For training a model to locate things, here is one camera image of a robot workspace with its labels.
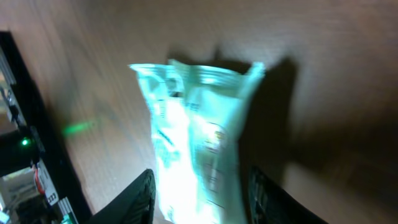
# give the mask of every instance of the plastic bag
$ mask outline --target plastic bag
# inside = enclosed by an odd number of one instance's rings
[[[231,70],[135,64],[151,113],[160,210],[174,223],[246,223],[237,140],[264,76],[253,63]]]

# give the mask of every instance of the brown table surface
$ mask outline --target brown table surface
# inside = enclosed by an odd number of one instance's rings
[[[94,122],[65,137],[93,212],[155,167],[127,64],[173,57],[267,65],[240,141],[243,173],[259,165],[331,223],[396,221],[398,1],[2,0],[0,29],[60,129]]]

